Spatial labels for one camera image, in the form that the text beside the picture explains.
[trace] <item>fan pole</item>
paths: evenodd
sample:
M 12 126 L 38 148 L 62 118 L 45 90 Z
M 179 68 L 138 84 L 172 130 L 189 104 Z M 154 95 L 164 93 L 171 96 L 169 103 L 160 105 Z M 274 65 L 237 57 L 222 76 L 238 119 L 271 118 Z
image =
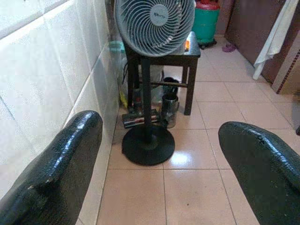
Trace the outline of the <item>fan pole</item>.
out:
M 150 60 L 142 58 L 142 88 L 144 101 L 144 117 L 145 117 L 145 141 L 150 143 L 152 140 L 151 129 L 151 83 L 150 83 Z

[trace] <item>tiled floor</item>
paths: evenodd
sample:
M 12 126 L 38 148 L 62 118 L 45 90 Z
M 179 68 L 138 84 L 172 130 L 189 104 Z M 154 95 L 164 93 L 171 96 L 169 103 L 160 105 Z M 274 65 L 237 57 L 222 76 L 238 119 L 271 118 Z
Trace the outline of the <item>tiled floor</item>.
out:
M 270 130 L 300 153 L 300 103 L 276 95 L 266 81 L 251 78 L 253 67 L 238 51 L 224 53 L 224 40 L 202 51 L 191 116 L 184 116 L 185 90 L 175 128 L 175 153 L 167 162 L 145 167 L 121 153 L 126 130 L 118 120 L 98 225 L 257 225 L 218 142 L 226 121 Z M 180 77 L 181 69 L 165 67 Z M 126 113 L 120 109 L 120 115 Z

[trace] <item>white towel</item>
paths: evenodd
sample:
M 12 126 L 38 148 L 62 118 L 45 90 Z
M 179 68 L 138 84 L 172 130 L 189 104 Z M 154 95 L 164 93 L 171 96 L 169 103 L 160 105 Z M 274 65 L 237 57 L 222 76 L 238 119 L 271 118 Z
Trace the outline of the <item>white towel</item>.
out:
M 280 52 L 287 31 L 291 25 L 298 1 L 299 0 L 286 0 L 261 53 L 255 61 L 255 73 L 253 79 L 257 80 L 263 71 L 266 61 L 272 59 L 274 55 Z

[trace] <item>fan grille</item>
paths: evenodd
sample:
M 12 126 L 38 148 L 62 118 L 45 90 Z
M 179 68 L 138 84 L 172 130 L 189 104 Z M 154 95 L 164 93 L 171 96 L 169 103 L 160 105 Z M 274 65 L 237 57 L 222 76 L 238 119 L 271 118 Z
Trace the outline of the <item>fan grille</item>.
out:
M 195 15 L 193 0 L 118 0 L 116 21 L 136 52 L 158 57 L 174 52 L 189 35 Z

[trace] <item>dark wooden stool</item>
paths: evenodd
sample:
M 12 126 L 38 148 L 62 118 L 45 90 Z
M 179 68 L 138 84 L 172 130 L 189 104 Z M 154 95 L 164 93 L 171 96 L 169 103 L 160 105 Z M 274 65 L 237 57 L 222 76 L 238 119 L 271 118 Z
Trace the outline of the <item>dark wooden stool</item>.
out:
M 187 40 L 190 41 L 190 48 L 189 51 L 185 52 L 184 54 L 172 54 L 158 58 L 146 58 L 150 60 L 151 65 L 183 67 L 181 83 L 151 82 L 151 84 L 187 88 L 187 98 L 184 114 L 190 115 L 194 96 L 197 64 L 201 53 L 194 32 L 191 32 L 189 34 Z M 137 88 L 140 82 L 138 76 L 138 65 L 140 64 L 141 55 L 134 52 L 127 45 L 125 45 L 125 49 L 128 60 L 128 106 L 131 106 L 134 87 Z

